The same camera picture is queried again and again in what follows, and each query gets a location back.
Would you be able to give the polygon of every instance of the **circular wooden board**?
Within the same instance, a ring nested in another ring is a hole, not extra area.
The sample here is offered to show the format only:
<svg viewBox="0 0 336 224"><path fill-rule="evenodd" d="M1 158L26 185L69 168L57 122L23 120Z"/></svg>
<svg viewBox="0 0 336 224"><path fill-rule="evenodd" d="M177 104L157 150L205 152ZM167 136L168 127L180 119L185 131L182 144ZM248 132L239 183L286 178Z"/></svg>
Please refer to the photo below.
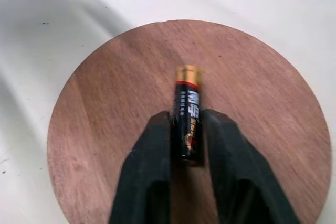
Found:
<svg viewBox="0 0 336 224"><path fill-rule="evenodd" d="M203 107L237 122L300 220L315 223L329 188L331 147L313 92L260 40L191 20L148 24L110 40L66 83L50 121L48 165L69 222L107 223L123 160L148 119L172 107L183 64L205 70ZM173 182L173 223L217 223L207 168L188 173L190 181Z"/></svg>

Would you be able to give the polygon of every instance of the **white backdrop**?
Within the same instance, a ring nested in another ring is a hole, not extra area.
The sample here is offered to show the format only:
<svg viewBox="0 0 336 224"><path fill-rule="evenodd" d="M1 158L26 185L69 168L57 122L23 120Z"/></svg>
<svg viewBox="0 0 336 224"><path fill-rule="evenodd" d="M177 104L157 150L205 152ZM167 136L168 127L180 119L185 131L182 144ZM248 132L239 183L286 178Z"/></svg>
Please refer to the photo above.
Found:
<svg viewBox="0 0 336 224"><path fill-rule="evenodd" d="M170 19L232 26L281 53L319 100L334 157L336 0L0 0L0 223L67 223L46 158L48 123L64 84L107 40ZM336 219L334 160L319 223Z"/></svg>

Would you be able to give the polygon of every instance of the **red stripe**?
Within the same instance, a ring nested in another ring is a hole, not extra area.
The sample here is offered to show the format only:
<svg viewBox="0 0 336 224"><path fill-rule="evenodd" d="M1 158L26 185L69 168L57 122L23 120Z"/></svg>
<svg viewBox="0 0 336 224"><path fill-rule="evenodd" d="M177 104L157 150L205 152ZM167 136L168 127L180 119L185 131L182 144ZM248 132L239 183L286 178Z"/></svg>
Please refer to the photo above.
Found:
<svg viewBox="0 0 336 224"><path fill-rule="evenodd" d="M193 89L198 89L197 85L195 85L191 82L187 82L187 81L177 81L176 84L188 85L188 86L192 87Z"/></svg>

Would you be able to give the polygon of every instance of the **wooden disc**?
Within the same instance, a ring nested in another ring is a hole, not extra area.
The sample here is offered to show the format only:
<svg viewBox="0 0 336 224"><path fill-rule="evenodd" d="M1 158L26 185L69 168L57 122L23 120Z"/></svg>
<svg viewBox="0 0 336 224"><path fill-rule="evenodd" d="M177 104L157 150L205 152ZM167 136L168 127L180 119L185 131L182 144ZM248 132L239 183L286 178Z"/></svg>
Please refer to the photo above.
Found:
<svg viewBox="0 0 336 224"><path fill-rule="evenodd" d="M62 90L50 121L48 165L70 224L107 223L123 160L148 119L171 109L179 65L205 70L203 108L237 122L269 161L300 220L315 223L329 188L331 147L323 113L303 77L242 31L176 20L105 43ZM191 168L178 177L173 223L217 223L208 169Z"/></svg>

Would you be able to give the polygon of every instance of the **aa battery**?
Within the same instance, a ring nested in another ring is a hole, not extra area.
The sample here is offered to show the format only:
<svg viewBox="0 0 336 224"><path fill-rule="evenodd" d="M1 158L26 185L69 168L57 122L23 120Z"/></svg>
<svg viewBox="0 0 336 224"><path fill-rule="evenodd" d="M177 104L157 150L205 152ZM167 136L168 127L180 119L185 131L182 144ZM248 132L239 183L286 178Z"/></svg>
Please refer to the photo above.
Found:
<svg viewBox="0 0 336 224"><path fill-rule="evenodd" d="M201 70L179 67L172 116L172 157L196 165L203 161L201 122Z"/></svg>

